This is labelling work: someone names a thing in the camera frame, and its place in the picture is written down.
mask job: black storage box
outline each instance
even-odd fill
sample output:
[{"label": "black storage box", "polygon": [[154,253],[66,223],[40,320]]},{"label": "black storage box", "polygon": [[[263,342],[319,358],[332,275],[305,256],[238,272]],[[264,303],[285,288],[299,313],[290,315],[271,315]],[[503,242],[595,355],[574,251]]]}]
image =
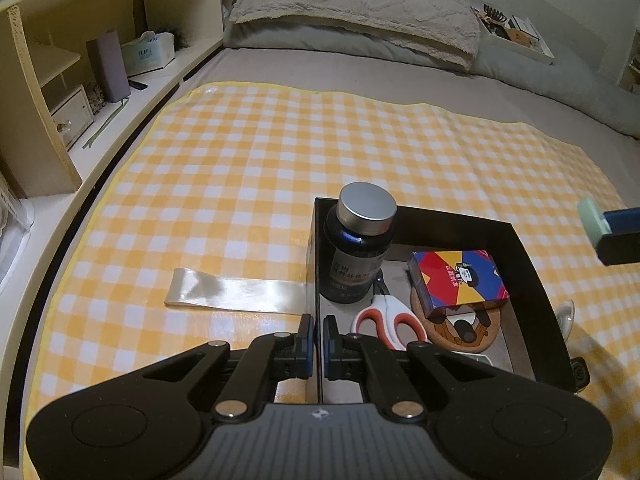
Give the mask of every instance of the black storage box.
[{"label": "black storage box", "polygon": [[[308,251],[310,312],[315,313],[316,341],[321,340],[322,320],[336,315],[341,333],[350,332],[350,316],[364,304],[335,305],[319,295],[319,247],[329,243],[324,219],[336,199],[316,198]],[[575,380],[556,316],[525,248],[512,225],[461,214],[398,206],[395,235],[387,260],[406,262],[413,250],[485,250],[494,260],[510,302],[502,307],[501,332],[514,373],[542,383],[574,391]],[[354,383],[324,380],[322,349],[317,348],[316,373],[319,402],[358,402]]]}]

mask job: colorful card box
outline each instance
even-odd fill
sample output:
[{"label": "colorful card box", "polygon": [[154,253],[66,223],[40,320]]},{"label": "colorful card box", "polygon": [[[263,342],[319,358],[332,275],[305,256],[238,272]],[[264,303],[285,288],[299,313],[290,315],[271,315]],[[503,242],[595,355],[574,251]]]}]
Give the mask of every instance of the colorful card box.
[{"label": "colorful card box", "polygon": [[498,308],[508,299],[486,251],[426,251],[408,263],[426,317]]}]

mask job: cartoon coaster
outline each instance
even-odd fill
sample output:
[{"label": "cartoon coaster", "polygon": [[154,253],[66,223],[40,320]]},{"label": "cartoon coaster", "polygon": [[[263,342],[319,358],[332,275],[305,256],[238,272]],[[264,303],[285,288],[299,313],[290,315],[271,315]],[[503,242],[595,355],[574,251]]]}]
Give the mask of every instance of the cartoon coaster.
[{"label": "cartoon coaster", "polygon": [[500,330],[499,308],[477,310],[470,314],[475,317],[473,323],[461,319],[460,316],[454,316],[456,320],[452,323],[449,317],[443,314],[433,314],[427,319],[414,288],[411,289],[411,310],[420,319],[429,341],[455,352],[483,352],[495,341]]}]

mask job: white textured pillowcase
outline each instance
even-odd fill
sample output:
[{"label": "white textured pillowcase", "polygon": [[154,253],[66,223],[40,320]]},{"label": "white textured pillowcase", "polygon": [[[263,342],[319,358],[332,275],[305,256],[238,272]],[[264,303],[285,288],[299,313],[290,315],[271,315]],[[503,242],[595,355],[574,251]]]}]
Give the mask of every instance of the white textured pillowcase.
[{"label": "white textured pillowcase", "polygon": [[465,69],[480,41],[467,0],[237,0],[230,21],[265,18],[371,34]]}]

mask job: tissue box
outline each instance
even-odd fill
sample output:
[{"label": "tissue box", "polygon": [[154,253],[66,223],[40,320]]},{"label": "tissue box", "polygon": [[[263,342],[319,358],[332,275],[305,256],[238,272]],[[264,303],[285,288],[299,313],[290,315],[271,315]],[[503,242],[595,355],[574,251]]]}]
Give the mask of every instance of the tissue box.
[{"label": "tissue box", "polygon": [[502,306],[509,298],[486,251],[426,251],[408,263],[426,317]]},{"label": "tissue box", "polygon": [[174,35],[151,30],[120,47],[127,77],[164,68],[175,58]]}]

